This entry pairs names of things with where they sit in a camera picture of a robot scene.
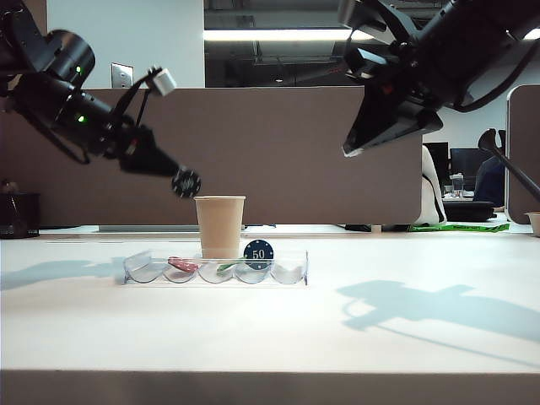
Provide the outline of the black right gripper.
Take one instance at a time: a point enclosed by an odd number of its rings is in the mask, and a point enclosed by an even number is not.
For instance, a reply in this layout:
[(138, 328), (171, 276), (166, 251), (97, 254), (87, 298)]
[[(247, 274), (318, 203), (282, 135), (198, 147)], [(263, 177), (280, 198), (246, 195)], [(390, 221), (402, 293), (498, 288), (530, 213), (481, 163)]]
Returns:
[(382, 56), (362, 47), (348, 47), (349, 77), (364, 87), (358, 115), (343, 143), (344, 153), (362, 153), (398, 138), (424, 135), (442, 128), (429, 110), (424, 83), (429, 48), (422, 41), (394, 41)]

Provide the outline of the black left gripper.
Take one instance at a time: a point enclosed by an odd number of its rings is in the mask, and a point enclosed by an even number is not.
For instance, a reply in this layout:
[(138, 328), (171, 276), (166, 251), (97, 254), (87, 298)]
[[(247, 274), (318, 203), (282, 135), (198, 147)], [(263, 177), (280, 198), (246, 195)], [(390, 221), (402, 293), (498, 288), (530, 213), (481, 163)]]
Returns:
[(153, 131), (148, 127), (121, 127), (115, 135), (105, 157), (116, 159), (122, 170), (163, 177), (173, 177), (186, 171), (184, 165), (156, 145)]

